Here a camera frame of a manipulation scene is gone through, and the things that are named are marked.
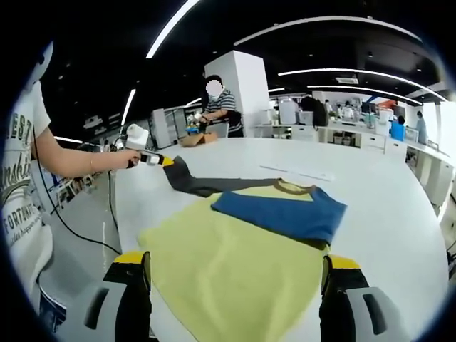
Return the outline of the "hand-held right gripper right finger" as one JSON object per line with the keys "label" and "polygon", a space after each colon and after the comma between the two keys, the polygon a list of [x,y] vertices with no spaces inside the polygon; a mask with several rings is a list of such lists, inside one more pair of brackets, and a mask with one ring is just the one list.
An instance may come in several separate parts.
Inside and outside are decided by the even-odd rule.
{"label": "hand-held right gripper right finger", "polygon": [[322,341],[410,340],[391,299],[354,260],[334,254],[323,259],[319,318]]}

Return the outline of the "person's left hand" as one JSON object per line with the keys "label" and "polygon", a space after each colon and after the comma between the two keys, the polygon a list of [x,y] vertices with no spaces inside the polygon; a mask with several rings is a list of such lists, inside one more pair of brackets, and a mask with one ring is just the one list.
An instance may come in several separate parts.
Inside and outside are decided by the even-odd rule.
{"label": "person's left hand", "polygon": [[124,168],[130,169],[138,165],[141,154],[135,150],[123,150],[123,157],[125,159]]}

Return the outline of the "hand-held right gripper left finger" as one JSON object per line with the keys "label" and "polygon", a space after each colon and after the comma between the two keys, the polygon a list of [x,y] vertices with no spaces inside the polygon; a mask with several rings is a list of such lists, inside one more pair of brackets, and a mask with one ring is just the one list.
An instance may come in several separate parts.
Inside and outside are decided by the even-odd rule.
{"label": "hand-held right gripper left finger", "polygon": [[94,341],[152,341],[150,253],[116,257],[83,316]]}

